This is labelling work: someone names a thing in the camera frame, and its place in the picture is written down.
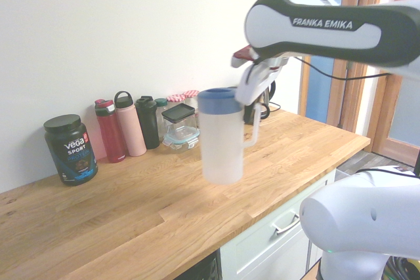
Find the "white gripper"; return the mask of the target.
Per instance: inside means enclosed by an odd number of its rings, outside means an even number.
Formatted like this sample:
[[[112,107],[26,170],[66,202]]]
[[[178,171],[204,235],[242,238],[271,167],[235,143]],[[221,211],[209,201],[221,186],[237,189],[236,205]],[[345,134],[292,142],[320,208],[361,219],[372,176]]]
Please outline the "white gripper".
[[[252,104],[277,78],[280,68],[270,68],[266,62],[251,64],[243,73],[236,89],[235,99],[244,107],[243,120],[246,125],[253,125],[254,104]]]

